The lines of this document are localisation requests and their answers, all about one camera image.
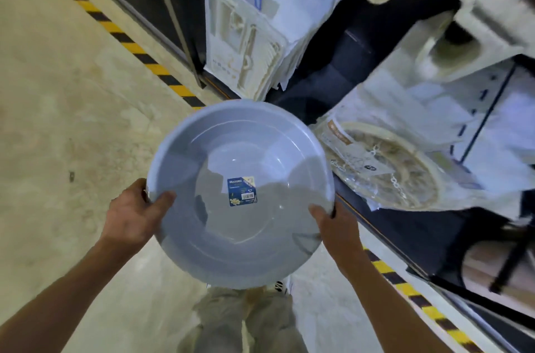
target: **hand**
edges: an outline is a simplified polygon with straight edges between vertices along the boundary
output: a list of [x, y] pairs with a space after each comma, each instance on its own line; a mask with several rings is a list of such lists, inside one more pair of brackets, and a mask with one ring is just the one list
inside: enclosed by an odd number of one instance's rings
[[319, 206], [311, 204], [310, 214], [316, 219], [323, 244], [336, 262], [338, 269], [347, 277], [357, 258], [363, 255], [361, 239], [358, 235], [358, 222], [341, 202], [334, 204], [334, 218]]
[[97, 243], [119, 258], [130, 259], [145, 246], [177, 196], [167, 191], [150, 205], [145, 201], [146, 184], [145, 179], [137, 179], [110, 202]]

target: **person's left hand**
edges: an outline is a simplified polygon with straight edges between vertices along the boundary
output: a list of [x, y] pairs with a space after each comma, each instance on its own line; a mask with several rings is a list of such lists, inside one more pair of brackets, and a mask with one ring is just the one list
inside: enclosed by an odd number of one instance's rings
[[110, 202], [102, 234], [97, 243], [112, 253], [130, 259], [154, 235], [176, 194], [166, 191], [153, 204], [145, 201], [146, 179], [137, 179]]

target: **brown label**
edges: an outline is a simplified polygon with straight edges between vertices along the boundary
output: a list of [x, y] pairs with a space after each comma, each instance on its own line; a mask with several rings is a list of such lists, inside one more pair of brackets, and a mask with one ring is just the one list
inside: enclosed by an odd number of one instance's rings
[[332, 119], [327, 122], [327, 126], [329, 126], [329, 129], [331, 130], [331, 132], [338, 139], [340, 139], [344, 144], [350, 145], [352, 143], [351, 140], [347, 138], [347, 136], [345, 136], [342, 132], [340, 132], [340, 130], [338, 129], [338, 127], [336, 126], [336, 124], [334, 123]]

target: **blue label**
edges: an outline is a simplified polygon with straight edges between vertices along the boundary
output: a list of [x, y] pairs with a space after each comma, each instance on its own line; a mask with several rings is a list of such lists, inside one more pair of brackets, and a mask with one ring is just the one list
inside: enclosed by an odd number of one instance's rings
[[230, 206], [253, 204], [257, 201], [254, 177], [227, 179]]

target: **forearm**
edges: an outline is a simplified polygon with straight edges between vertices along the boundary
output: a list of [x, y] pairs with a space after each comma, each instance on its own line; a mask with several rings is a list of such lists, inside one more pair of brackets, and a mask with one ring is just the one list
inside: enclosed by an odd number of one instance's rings
[[450, 352], [364, 252], [355, 256], [354, 265], [345, 272], [385, 353]]
[[69, 273], [0, 327], [0, 353], [61, 352], [98, 293], [124, 264], [97, 243]]

